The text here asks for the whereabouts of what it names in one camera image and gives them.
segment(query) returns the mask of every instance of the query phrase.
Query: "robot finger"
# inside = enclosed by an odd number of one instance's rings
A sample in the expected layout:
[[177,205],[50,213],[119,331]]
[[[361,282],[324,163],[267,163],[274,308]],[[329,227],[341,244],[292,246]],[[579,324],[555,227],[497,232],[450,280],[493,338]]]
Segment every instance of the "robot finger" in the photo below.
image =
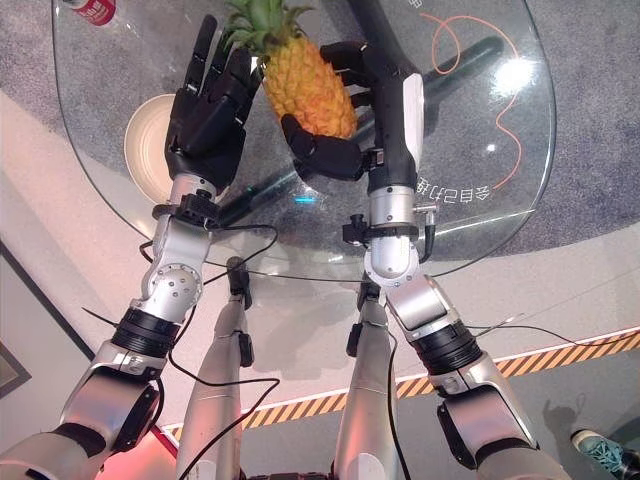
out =
[[211,15],[205,16],[202,20],[198,38],[193,47],[191,61],[189,62],[187,73],[184,77],[184,88],[191,95],[198,95],[200,93],[205,65],[207,63],[207,57],[209,56],[209,49],[211,48],[211,41],[213,40],[213,35],[217,27],[218,22]]

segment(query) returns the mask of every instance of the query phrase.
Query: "silver robot leg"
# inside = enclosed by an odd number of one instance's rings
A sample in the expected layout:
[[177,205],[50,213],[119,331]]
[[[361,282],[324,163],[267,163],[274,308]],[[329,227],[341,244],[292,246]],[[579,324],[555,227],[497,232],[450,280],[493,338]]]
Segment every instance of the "silver robot leg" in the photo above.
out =
[[[364,302],[356,365],[340,424],[334,474],[340,480],[395,479],[398,457],[387,411],[391,347],[387,316],[377,299]],[[395,415],[395,381],[392,378]]]
[[[210,383],[239,380],[248,342],[243,295],[232,295],[222,309],[198,377]],[[196,382],[191,393],[178,450],[178,476],[213,437],[240,416],[240,386],[210,387]],[[188,478],[235,480],[240,476],[242,427],[229,431],[202,456]]]

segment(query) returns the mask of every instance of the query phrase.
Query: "striped tape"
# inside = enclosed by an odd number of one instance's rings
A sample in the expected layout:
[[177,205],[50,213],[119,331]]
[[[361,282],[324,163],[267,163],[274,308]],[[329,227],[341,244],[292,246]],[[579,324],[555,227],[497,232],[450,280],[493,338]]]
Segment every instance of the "striped tape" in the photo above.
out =
[[[580,342],[580,345],[560,345],[545,350],[533,351],[496,360],[496,365],[505,377],[518,377],[528,373],[540,372],[562,367],[572,363],[584,362],[605,355],[614,355],[640,347],[640,328],[620,332],[596,340]],[[426,375],[420,375],[397,383],[398,398],[427,395],[433,392],[433,385]],[[277,405],[259,408],[242,422],[244,429],[258,428],[283,423],[300,418],[339,412],[347,403],[347,391],[318,395],[307,399],[298,399]],[[165,427],[165,434],[180,440],[182,425]]]

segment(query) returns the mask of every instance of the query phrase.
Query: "glass table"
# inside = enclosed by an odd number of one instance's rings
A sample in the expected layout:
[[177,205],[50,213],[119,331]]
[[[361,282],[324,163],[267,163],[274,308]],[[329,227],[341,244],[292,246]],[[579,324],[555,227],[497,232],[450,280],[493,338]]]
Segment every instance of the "glass table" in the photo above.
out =
[[[437,203],[438,230],[425,272],[441,275],[507,242],[535,210],[548,180],[555,103],[547,63],[524,2],[498,0],[307,1],[300,18],[317,44],[367,41],[405,55],[424,74],[425,140],[418,203]],[[223,24],[222,0],[124,1],[95,27],[53,0],[60,103],[89,179],[128,224],[151,237],[154,206],[129,175],[123,151],[136,109],[181,85],[200,23]],[[371,112],[355,140],[372,142]],[[223,204],[229,223],[268,223],[278,244],[252,270],[345,280],[362,272],[361,248],[342,241],[349,216],[367,213],[358,183],[302,181],[262,89],[246,125],[236,180]],[[247,256],[268,232],[225,234],[210,261]]]

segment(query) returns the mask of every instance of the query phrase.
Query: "teal sneaker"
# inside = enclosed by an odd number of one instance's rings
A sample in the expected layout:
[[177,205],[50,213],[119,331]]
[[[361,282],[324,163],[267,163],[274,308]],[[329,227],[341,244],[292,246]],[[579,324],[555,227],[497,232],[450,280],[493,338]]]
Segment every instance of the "teal sneaker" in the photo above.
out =
[[591,430],[579,430],[571,436],[571,443],[583,455],[592,458],[619,480],[638,478],[638,454]]

